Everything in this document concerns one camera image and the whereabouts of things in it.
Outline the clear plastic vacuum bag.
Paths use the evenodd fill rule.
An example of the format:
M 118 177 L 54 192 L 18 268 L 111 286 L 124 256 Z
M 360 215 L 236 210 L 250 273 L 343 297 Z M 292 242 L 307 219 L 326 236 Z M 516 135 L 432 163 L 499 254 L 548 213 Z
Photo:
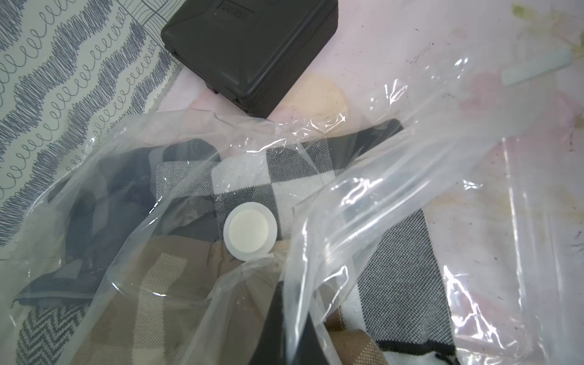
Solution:
M 220 236 L 210 243 L 225 245 L 224 224 L 238 205 L 257 202 L 275 216 L 269 254 L 285 255 L 273 298 L 285 358 L 277 364 L 458 363 L 422 209 L 541 115 L 555 72 L 511 87 L 500 74 L 555 48 L 515 45 L 425 68 L 373 97 L 369 116 L 277 124 L 188 109 L 126 118 L 28 213 L 23 243 L 1 268 L 1 362 L 16 364 L 21 327 L 41 308 L 15 298 L 63 266 L 69 214 L 97 163 L 201 139 L 221 158 L 211 170 Z M 128 236 L 56 364 L 74 364 L 146 243 L 166 237 L 155 231 L 177 193 L 200 176 L 192 170 Z

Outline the beige striped blanket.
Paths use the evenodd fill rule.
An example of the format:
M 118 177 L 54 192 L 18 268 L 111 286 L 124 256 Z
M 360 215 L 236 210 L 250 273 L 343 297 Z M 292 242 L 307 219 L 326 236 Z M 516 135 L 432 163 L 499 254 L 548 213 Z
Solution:
M 74 364 L 284 363 L 275 316 L 285 255 L 234 258 L 222 242 L 149 240 Z

